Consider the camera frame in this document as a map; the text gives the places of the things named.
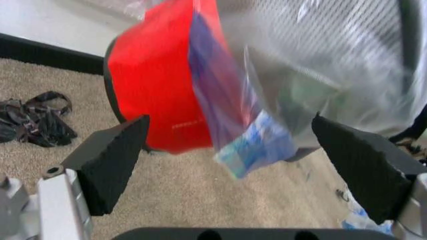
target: carpet floor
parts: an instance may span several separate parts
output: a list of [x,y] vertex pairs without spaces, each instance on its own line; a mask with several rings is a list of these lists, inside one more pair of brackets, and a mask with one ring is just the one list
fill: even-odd
[[[49,90],[71,99],[73,112],[64,121],[78,138],[54,148],[0,144],[0,171],[21,179],[30,193],[45,168],[60,163],[92,132],[118,124],[101,76],[0,59],[0,100],[26,101]],[[345,184],[322,150],[242,180],[232,179],[213,154],[142,152],[113,213],[93,218],[92,239],[138,227],[339,228],[348,214],[335,195]]]

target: red bag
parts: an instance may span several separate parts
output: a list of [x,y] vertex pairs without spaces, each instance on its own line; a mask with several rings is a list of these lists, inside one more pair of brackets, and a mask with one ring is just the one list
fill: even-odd
[[192,87],[188,63],[195,9],[208,15],[223,40],[216,2],[169,0],[117,37],[105,57],[105,86],[121,122],[150,116],[147,145],[173,154],[211,147],[205,116]]

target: black strap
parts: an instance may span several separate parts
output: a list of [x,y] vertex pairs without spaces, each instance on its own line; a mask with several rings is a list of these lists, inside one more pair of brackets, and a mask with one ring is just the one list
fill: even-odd
[[[55,108],[48,101],[62,99],[66,104]],[[42,93],[22,104],[10,99],[0,102],[0,143],[13,139],[42,147],[64,146],[77,134],[60,117],[72,111],[70,99],[55,91]]]

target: mounting hole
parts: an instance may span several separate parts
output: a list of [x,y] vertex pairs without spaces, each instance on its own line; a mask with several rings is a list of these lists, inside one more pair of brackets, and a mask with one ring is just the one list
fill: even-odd
[[197,237],[197,240],[222,240],[221,235],[214,230],[206,230]]
[[46,180],[61,175],[63,173],[65,173],[64,166],[58,164],[50,166],[47,170],[45,170],[45,172],[42,174],[42,177],[44,180]]
[[54,174],[54,173],[58,172],[58,170],[59,170],[59,169],[60,169],[59,167],[54,166],[54,167],[52,167],[52,168],[49,168],[49,169],[47,170],[47,173],[48,173],[48,174]]
[[299,231],[295,235],[295,240],[319,240],[311,231]]

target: white wall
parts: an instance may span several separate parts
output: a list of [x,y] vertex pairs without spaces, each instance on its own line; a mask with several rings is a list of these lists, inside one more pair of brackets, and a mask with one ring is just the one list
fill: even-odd
[[102,57],[135,23],[82,0],[0,0],[0,33]]

